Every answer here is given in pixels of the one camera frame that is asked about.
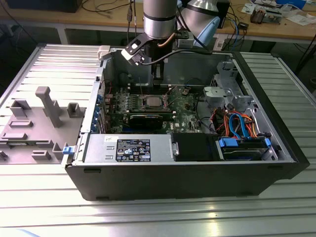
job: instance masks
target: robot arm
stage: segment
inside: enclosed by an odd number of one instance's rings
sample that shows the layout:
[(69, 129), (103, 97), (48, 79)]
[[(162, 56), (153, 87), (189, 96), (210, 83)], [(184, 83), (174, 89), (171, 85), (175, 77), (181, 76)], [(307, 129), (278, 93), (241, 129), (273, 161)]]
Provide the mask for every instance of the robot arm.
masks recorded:
[[(192, 44), (199, 46), (208, 44), (212, 39), (220, 22), (217, 16), (217, 0), (192, 0), (180, 13), (178, 24), (183, 28), (192, 29)], [(122, 55), (132, 65), (140, 65), (145, 61), (145, 55), (153, 61), (159, 61), (172, 51), (174, 40), (187, 40), (189, 33), (183, 35), (176, 29), (177, 0), (144, 0), (144, 32), (132, 40)], [(178, 44), (188, 48), (187, 44)], [(163, 81), (164, 62), (152, 65), (154, 85)]]

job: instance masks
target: blue cable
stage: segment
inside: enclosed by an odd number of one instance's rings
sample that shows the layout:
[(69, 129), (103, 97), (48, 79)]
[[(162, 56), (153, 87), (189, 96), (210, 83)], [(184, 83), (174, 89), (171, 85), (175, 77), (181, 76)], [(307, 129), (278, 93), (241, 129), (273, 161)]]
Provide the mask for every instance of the blue cable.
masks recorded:
[(247, 129), (245, 128), (245, 123), (244, 123), (244, 121), (243, 121), (243, 118), (242, 118), (242, 116), (239, 115), (239, 114), (233, 114), (233, 115), (231, 115), (231, 117), (229, 118), (229, 129), (230, 129), (230, 131), (231, 131), (238, 139), (240, 139), (240, 136), (239, 136), (237, 133), (235, 133), (235, 131), (234, 131), (234, 129), (233, 129), (233, 117), (234, 117), (234, 116), (238, 116), (238, 117), (239, 117), (242, 133), (243, 133), (244, 137), (249, 138), (249, 133), (247, 132)]
[(235, 45), (236, 45), (236, 42), (237, 42), (237, 38), (238, 38), (238, 35), (239, 35), (239, 30), (238, 30), (236, 21), (234, 21), (234, 20), (231, 19), (231, 18), (228, 18), (228, 19), (234, 23), (235, 29), (236, 29), (236, 38), (235, 38), (235, 41), (234, 41), (234, 44), (233, 44), (233, 47), (232, 47), (232, 50), (233, 50), (233, 49), (235, 48)]

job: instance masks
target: aluminum workbench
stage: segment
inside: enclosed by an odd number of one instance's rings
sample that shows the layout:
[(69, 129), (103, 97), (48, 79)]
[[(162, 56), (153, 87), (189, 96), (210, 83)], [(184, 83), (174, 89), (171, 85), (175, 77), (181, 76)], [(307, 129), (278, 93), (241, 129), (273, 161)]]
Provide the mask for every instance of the aluminum workbench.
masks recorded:
[[(87, 107), (100, 64), (97, 51), (80, 45), (36, 48), (0, 99), (0, 128), (12, 114), (13, 99), (40, 106), (33, 96), (39, 85), (48, 85), (60, 106)], [(242, 55), (311, 163), (293, 180), (278, 181), (258, 197), (85, 201), (59, 164), (0, 165), (0, 227), (41, 237), (315, 236), (315, 99), (281, 59)], [(286, 73), (271, 78), (271, 70)], [(303, 110), (308, 110), (304, 117)]]

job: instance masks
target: table leg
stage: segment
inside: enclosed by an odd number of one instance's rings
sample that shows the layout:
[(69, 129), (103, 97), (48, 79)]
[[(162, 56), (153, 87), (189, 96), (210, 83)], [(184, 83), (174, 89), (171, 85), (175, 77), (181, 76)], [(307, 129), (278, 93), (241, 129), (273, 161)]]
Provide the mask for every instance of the table leg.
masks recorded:
[(69, 44), (65, 27), (56, 27), (61, 44)]

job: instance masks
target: blue latch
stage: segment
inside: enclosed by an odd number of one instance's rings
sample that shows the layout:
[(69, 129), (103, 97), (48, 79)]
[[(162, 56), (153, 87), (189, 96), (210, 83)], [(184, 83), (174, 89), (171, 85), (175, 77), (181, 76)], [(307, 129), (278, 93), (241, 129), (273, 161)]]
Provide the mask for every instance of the blue latch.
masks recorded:
[(238, 142), (235, 138), (222, 138), (219, 140), (219, 145), (221, 147), (237, 147)]
[(270, 147), (270, 146), (271, 146), (271, 141), (270, 141), (270, 139), (269, 139), (269, 138), (266, 138), (266, 139), (265, 139), (265, 142), (266, 142), (266, 144), (267, 144), (267, 146), (268, 146), (268, 147)]
[(73, 155), (76, 152), (76, 146), (64, 147), (64, 155)]

